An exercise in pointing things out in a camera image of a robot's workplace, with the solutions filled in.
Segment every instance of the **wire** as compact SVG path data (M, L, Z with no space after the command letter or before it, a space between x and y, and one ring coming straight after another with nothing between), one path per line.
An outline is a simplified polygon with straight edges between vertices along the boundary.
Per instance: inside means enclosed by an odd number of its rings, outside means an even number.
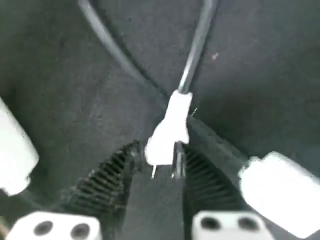
M121 48L117 45L108 28L103 24L97 11L93 8L90 0L78 0L78 4L91 25L92 29L114 57L122 69L129 74L145 92L155 97L163 110L167 109L169 96L151 79L147 79L132 61L124 54ZM188 55L188 59L184 68L184 72L180 81L178 90L181 93L188 93L191 81L193 79L196 67L198 65L201 52L203 50L206 36L210 27L212 17L214 16L218 6L218 0L204 0L204 5L200 14L199 24L195 31L192 47Z
M153 97L156 96L159 105L165 110L169 101L169 96L167 96L165 91L157 86L155 82L147 79L132 63L132 61L124 54L124 52L112 37L110 31L101 21L100 17L97 14L97 11L93 8L90 1L79 0L78 4L102 44L114 57L114 59L118 62L122 69L135 81L137 81L142 87L144 87L146 93L149 93Z
M187 94L190 90L216 8L217 4L214 4L213 0L204 0L191 49L178 87L178 91L181 94Z

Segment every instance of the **white plug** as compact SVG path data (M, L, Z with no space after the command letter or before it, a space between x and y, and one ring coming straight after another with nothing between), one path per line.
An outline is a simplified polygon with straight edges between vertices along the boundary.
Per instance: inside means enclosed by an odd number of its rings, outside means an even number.
M278 153L252 157L240 171L243 199L258 213L298 238L320 230L320 181Z
M0 98L0 189L9 196L22 192L38 161L29 137Z
M155 128L144 148L148 164L172 165L175 143L189 143L187 117L192 96L191 92L181 94L177 90L171 95L164 119Z

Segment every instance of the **black fabric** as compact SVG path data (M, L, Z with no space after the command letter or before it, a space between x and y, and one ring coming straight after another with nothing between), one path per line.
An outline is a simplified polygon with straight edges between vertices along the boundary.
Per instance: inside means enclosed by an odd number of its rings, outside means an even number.
M170 94L202 2L97 5L117 38ZM250 156L279 151L317 176L319 10L317 0L222 0L193 86L195 116L219 136ZM40 154L30 190L50 199L114 150L147 137L160 117L73 0L0 1L0 96ZM1 214L26 212L0 198ZM278 228L275 237L295 239Z

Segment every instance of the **metal prong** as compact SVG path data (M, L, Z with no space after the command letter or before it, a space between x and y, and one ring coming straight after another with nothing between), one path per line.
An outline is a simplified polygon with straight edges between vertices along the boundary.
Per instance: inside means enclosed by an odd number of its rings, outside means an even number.
M154 179L154 178L155 178L156 170L157 170L157 165L153 165L152 174L151 174L151 179Z

